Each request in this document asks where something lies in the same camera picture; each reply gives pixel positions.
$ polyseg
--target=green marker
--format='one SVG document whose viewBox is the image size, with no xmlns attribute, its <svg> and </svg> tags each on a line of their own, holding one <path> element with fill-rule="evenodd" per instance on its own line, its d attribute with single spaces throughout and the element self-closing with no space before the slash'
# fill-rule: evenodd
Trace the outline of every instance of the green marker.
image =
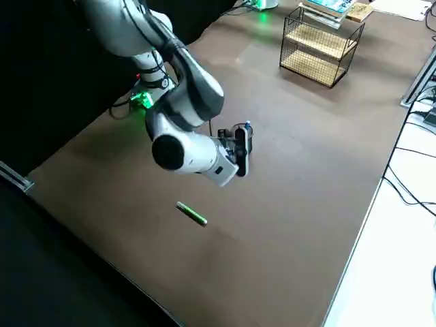
<svg viewBox="0 0 436 327">
<path fill-rule="evenodd" d="M 196 213 L 194 210 L 189 208 L 188 206 L 184 205 L 182 202 L 177 202 L 176 208 L 179 209 L 186 216 L 194 220 L 198 225 L 206 227 L 207 220 L 203 216 L 201 216 L 200 214 Z"/>
</svg>

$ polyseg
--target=paper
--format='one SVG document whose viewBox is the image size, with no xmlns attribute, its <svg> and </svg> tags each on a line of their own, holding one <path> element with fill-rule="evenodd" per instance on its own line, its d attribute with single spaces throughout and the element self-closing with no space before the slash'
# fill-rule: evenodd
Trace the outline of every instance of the paper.
<svg viewBox="0 0 436 327">
<path fill-rule="evenodd" d="M 422 0 L 375 0 L 371 6 L 378 12 L 412 20 L 424 20 L 431 3 Z"/>
</svg>

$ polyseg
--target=white desk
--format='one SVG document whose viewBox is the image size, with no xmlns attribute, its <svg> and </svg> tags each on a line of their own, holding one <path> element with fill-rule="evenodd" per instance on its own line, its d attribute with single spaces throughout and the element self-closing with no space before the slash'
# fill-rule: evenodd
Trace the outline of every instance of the white desk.
<svg viewBox="0 0 436 327">
<path fill-rule="evenodd" d="M 416 104 L 412 111 L 416 110 L 428 108 Z M 407 121 L 431 128 L 415 114 Z M 436 136 L 406 124 L 397 146 L 436 155 Z M 436 159 L 397 149 L 390 166 L 419 201 L 436 202 Z M 407 201 L 415 202 L 391 171 L 385 176 Z M 436 212 L 436 206 L 429 208 Z M 324 327 L 436 326 L 435 221 L 420 205 L 404 204 L 388 182 L 381 180 Z"/>
</svg>

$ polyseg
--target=table surface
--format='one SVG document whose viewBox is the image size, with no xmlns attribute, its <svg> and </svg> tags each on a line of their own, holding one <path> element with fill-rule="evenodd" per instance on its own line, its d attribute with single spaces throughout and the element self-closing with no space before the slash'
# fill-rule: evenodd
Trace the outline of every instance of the table surface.
<svg viewBox="0 0 436 327">
<path fill-rule="evenodd" d="M 253 125 L 248 177 L 170 174 L 143 116 L 107 114 L 31 174 L 40 204 L 188 326 L 320 326 L 433 46 L 422 22 L 373 13 L 327 89 L 279 69 L 297 5 L 220 18 L 189 47 L 225 92 L 214 130 Z"/>
<path fill-rule="evenodd" d="M 429 110 L 416 104 L 414 110 Z M 407 122 L 424 124 L 412 114 Z M 436 136 L 405 124 L 397 144 L 436 156 Z M 419 201 L 436 202 L 435 158 L 396 149 L 390 166 Z M 406 194 L 390 170 L 385 177 Z M 436 213 L 436 206 L 429 206 Z M 436 326 L 436 218 L 381 180 L 324 327 Z"/>
</svg>

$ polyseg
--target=wooden tray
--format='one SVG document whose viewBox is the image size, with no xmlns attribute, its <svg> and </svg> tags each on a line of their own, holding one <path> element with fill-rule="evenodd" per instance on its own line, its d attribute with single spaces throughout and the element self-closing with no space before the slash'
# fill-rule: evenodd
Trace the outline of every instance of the wooden tray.
<svg viewBox="0 0 436 327">
<path fill-rule="evenodd" d="M 300 24 L 288 33 L 286 38 L 304 44 L 337 60 L 341 59 L 343 54 L 345 55 L 357 44 L 356 41 L 351 41 L 346 48 L 347 39 L 306 24 Z"/>
<path fill-rule="evenodd" d="M 282 60 L 281 65 L 329 87 L 345 72 L 342 67 L 338 70 L 338 65 L 299 50 Z"/>
</svg>

